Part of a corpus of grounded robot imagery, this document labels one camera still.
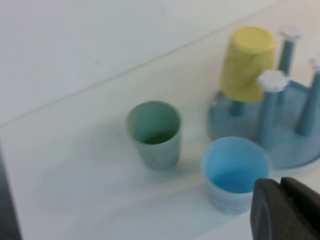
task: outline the blue cup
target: blue cup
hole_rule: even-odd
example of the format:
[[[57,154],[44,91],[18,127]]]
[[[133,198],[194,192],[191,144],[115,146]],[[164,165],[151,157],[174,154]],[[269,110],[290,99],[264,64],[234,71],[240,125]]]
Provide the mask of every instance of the blue cup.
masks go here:
[[[269,178],[271,160],[258,144],[242,137],[214,141],[202,159],[202,172],[214,207],[240,214],[251,207],[255,181]]]

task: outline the table surface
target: table surface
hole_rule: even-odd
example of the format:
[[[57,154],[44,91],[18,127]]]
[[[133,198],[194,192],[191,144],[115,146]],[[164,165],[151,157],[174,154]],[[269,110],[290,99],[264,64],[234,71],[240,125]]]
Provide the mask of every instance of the table surface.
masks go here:
[[[278,1],[0,1],[0,125]]]
[[[292,77],[308,85],[309,59],[320,52],[319,8],[317,0],[283,1],[3,126],[2,151],[23,239],[250,239],[249,212],[225,215],[207,196],[200,161],[211,142],[208,103],[230,34],[248,25],[274,34],[281,24],[299,26],[304,38],[295,49]],[[129,110],[148,100],[169,102],[182,115],[181,158],[168,171],[147,169],[125,131]],[[319,174],[314,167],[294,177],[320,192]]]

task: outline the white table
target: white table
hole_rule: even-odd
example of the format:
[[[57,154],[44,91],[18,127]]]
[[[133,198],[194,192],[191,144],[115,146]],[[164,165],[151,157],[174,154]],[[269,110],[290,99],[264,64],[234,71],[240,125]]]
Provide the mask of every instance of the white table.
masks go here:
[[[210,143],[206,113],[230,34],[247,25],[277,33],[297,24],[292,76],[309,84],[320,52],[320,2],[284,1],[201,41],[27,115],[1,129],[2,149],[25,240],[250,239],[249,212],[216,211],[200,160]],[[167,101],[183,117],[175,169],[144,167],[126,135],[125,117],[148,100]],[[320,168],[294,177],[320,192]]]

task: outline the blue drying rack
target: blue drying rack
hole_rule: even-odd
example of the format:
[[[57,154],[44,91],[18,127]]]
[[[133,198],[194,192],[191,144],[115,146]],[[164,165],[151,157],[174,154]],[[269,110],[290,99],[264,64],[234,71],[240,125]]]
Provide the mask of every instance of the blue drying rack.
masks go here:
[[[266,149],[275,170],[286,171],[311,164],[320,158],[320,120],[310,136],[296,134],[295,128],[309,88],[291,81],[285,102],[276,106],[271,143]],[[213,139],[237,136],[252,140],[261,102],[247,103],[241,116],[232,116],[232,100],[221,91],[212,99],[208,111],[208,127]]]

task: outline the white wall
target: white wall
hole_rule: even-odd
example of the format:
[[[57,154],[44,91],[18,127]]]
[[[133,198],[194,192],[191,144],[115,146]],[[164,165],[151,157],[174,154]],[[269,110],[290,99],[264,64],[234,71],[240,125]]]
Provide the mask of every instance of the white wall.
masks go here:
[[[279,0],[2,0],[0,124]]]

